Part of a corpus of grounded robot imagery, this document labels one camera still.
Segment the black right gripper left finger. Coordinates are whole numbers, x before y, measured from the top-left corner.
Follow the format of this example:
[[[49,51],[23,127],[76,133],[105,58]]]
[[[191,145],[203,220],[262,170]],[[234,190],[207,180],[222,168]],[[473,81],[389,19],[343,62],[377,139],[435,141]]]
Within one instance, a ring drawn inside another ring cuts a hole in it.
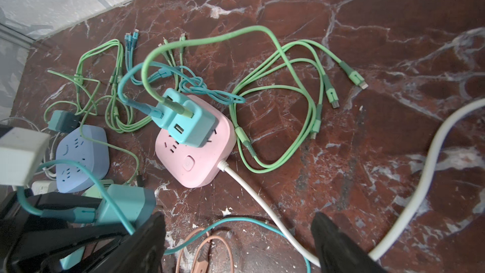
[[[133,235],[109,254],[97,252],[95,262],[77,272],[160,272],[165,252],[165,216],[153,214]]]

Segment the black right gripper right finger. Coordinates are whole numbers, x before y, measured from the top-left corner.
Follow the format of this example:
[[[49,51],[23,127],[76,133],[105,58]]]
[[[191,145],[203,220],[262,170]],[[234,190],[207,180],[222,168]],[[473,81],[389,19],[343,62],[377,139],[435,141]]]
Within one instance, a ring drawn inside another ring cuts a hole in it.
[[[385,272],[325,214],[314,215],[311,233],[322,272]]]

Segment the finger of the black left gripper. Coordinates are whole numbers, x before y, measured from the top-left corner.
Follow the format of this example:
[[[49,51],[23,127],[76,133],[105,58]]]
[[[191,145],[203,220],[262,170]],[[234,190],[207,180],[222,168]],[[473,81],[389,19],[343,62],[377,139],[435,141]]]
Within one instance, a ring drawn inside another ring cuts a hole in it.
[[[82,258],[68,272],[95,272],[128,236],[120,223],[81,228],[29,214],[15,192],[1,202],[1,272],[65,272],[60,260],[99,241],[106,246]]]

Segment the blue power strip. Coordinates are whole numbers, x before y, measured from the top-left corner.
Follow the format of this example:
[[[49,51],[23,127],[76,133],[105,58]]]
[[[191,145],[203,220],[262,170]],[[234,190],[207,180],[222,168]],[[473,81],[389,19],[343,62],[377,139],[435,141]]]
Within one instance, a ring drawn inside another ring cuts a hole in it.
[[[103,128],[84,125],[81,130],[72,131],[59,143],[56,159],[76,161],[97,179],[103,179],[110,166],[106,142],[107,135]],[[58,164],[55,171],[56,185],[61,193],[77,193],[93,186],[93,181],[75,166]]]

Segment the pink power strip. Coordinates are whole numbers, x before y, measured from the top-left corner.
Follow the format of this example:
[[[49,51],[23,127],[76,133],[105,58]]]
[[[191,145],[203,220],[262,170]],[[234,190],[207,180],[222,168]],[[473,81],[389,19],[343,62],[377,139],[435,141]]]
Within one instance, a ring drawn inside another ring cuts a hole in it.
[[[190,95],[189,98],[217,118],[215,130],[201,147],[179,144],[167,130],[160,130],[155,141],[155,154],[180,184],[199,188],[216,177],[217,165],[228,158],[236,144],[236,134],[232,122],[224,114],[197,96]]]

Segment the light green charger plug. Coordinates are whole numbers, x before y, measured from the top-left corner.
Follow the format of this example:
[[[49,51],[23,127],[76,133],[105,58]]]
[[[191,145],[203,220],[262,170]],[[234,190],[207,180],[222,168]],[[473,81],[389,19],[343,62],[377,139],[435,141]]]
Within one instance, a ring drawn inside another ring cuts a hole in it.
[[[55,110],[47,127],[49,130],[59,133],[71,133],[80,125],[81,116],[73,112]]]

